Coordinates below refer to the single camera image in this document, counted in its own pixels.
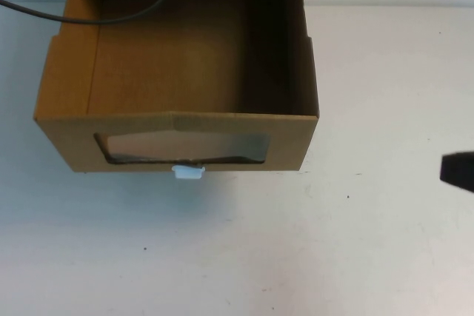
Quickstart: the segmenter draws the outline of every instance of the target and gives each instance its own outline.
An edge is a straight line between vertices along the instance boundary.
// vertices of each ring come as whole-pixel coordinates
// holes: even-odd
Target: open cardboard box
[[[155,0],[67,0],[110,19]],[[63,24],[35,119],[77,172],[297,170],[318,121],[303,0],[166,0]]]

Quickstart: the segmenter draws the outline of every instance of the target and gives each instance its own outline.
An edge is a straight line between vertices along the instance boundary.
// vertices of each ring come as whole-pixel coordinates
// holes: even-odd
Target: black cable
[[[9,1],[6,1],[6,0],[0,0],[0,5],[3,7],[8,7],[9,9],[12,9],[15,11],[19,11],[20,13],[25,13],[31,16],[36,16],[38,18],[47,19],[51,21],[59,21],[59,22],[65,22],[68,24],[79,24],[79,25],[112,25],[112,24],[118,24],[121,22],[132,21],[132,20],[141,18],[142,16],[145,16],[153,12],[154,10],[158,9],[158,7],[161,5],[161,3],[163,3],[163,1],[164,0],[157,0],[148,8],[132,15],[124,16],[122,18],[117,18],[117,19],[105,19],[105,20],[66,18],[63,16],[42,13],[41,11],[36,11],[33,9],[29,9],[27,7],[22,7],[20,5],[10,3]]]

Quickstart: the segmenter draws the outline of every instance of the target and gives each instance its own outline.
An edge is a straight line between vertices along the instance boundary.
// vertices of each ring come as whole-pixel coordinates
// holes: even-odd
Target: black object
[[[138,13],[124,16],[117,19],[105,19],[105,20],[87,20],[87,19],[75,19],[75,18],[65,18],[63,16],[57,16],[52,14],[42,13],[40,11],[36,11],[33,9],[29,9],[27,7],[22,7],[20,5],[10,3],[6,0],[0,0],[0,5],[3,7],[8,7],[11,10],[19,11],[20,13],[25,13],[27,15],[36,16],[37,18],[47,19],[51,21],[58,21],[58,22],[65,22],[68,24],[78,24],[78,25],[112,25],[112,24],[119,24],[126,21],[132,21],[142,16],[145,16],[154,10],[158,9],[159,6],[163,3],[164,0],[157,0],[148,8],[139,11]]]
[[[439,178],[448,184],[474,192],[474,152],[444,155]]]

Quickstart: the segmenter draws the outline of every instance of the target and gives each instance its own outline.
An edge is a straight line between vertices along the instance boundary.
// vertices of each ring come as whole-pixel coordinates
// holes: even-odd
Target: white plastic clip
[[[204,167],[174,166],[173,171],[176,179],[201,179]]]

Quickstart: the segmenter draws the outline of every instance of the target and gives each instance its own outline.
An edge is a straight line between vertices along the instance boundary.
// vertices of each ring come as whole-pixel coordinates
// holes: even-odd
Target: cardboard
[[[64,14],[153,1],[67,0]],[[318,115],[303,0],[166,0],[125,24],[63,24],[35,111],[77,172],[297,170]]]

